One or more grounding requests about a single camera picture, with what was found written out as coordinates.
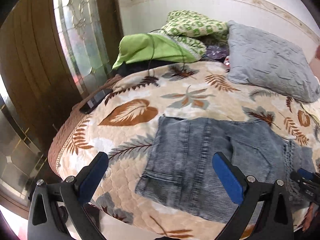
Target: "bed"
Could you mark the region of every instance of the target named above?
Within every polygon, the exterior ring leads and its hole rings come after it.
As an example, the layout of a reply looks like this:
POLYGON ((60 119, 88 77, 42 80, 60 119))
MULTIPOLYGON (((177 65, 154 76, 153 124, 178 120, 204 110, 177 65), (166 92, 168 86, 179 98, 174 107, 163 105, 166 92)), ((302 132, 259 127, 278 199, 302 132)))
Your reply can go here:
MULTIPOLYGON (((302 104, 262 87, 231 83, 222 63, 199 61, 182 65, 161 66, 131 74, 114 81, 114 85, 110 83, 113 93, 91 114, 73 121, 77 124, 64 127, 55 138, 48 159, 52 169, 65 179, 76 175, 98 152, 106 152, 109 168, 94 193, 94 205, 122 222, 162 236, 209 240, 225 224, 165 207, 134 192, 147 163, 159 117, 241 122, 261 119, 282 138, 311 147, 319 172, 318 124, 305 109, 319 108, 320 101, 302 104)), ((306 207, 293 214, 295 228, 307 211, 306 207)))

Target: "smartphone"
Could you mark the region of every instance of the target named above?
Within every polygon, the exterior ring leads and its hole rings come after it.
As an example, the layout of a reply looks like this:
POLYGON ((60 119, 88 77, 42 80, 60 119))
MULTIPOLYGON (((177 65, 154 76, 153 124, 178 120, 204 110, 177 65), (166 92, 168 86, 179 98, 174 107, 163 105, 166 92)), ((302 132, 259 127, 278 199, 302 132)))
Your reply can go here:
POLYGON ((106 95, 110 94, 113 90, 105 88, 96 93, 93 98, 90 98, 88 102, 80 108, 80 112, 84 114, 90 114, 96 107, 103 101, 106 95))

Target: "bedspread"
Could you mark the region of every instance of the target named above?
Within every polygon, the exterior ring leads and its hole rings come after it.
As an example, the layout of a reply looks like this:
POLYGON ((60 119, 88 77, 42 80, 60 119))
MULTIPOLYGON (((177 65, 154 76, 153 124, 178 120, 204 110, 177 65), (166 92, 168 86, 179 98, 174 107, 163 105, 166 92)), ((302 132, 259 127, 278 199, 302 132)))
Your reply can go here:
MULTIPOLYGON (((109 168, 92 203, 123 222, 163 236, 214 239, 224 224, 165 207, 134 193, 161 115, 261 119, 282 138, 311 147, 317 171, 320 160, 317 125, 298 101, 265 88, 233 84, 227 75, 221 63, 201 61, 162 66, 123 78, 65 141, 56 161, 58 173, 63 179, 76 175, 99 151, 106 152, 109 168)), ((296 226, 305 213, 300 210, 293 214, 296 226)))

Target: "gray jeans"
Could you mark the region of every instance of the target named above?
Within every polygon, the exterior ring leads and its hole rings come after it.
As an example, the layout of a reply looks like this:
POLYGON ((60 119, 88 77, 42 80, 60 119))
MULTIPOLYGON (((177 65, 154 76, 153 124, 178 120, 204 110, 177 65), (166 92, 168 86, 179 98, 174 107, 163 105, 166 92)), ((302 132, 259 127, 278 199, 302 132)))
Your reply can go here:
MULTIPOLYGON (((231 202, 212 168, 213 154, 219 151, 246 176, 268 183, 282 179, 292 207, 308 205, 297 184, 290 180, 290 173, 299 168, 315 172, 312 149, 283 140, 261 120, 160 117, 135 192, 162 205, 227 223, 238 206, 231 202)), ((257 220, 261 206, 257 206, 252 223, 257 220)))

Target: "metal screw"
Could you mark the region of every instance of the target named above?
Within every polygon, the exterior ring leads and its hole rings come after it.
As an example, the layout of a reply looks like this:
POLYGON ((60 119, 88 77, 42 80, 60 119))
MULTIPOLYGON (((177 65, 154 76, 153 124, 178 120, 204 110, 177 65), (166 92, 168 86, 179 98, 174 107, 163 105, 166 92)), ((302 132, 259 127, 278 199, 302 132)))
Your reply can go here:
POLYGON ((284 185, 283 181, 280 180, 280 179, 277 180, 277 184, 278 184, 279 186, 283 186, 283 185, 284 185))
POLYGON ((66 178, 66 182, 68 182, 68 183, 73 182, 74 180, 75 180, 74 176, 69 176, 66 178))
POLYGON ((248 180, 249 182, 255 182, 255 181, 256 181, 256 178, 255 178, 254 176, 248 176, 248 177, 247 177, 247 180, 248 180))
POLYGON ((37 181, 37 186, 41 186, 42 184, 44 184, 44 180, 43 179, 39 179, 37 181))

